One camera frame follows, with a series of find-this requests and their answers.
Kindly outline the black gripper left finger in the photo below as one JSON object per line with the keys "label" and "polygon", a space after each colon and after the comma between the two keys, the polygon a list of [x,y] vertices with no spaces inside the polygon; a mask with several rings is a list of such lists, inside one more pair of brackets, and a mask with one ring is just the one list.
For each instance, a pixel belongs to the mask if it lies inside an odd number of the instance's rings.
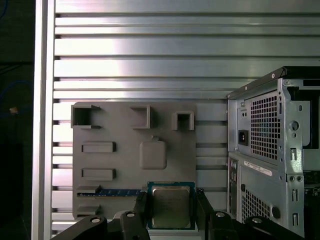
{"label": "black gripper left finger", "polygon": [[147,230],[148,193],[142,191],[132,210],[108,221],[101,215],[89,215],[54,236],[53,240],[149,240]]}

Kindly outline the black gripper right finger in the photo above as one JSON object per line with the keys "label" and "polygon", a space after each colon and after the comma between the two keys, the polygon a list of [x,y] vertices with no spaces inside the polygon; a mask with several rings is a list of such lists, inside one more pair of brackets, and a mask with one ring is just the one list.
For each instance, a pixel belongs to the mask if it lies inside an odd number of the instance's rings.
{"label": "black gripper right finger", "polygon": [[196,190],[196,225],[203,240],[302,240],[303,237],[262,216],[244,223],[215,211],[202,188]]}

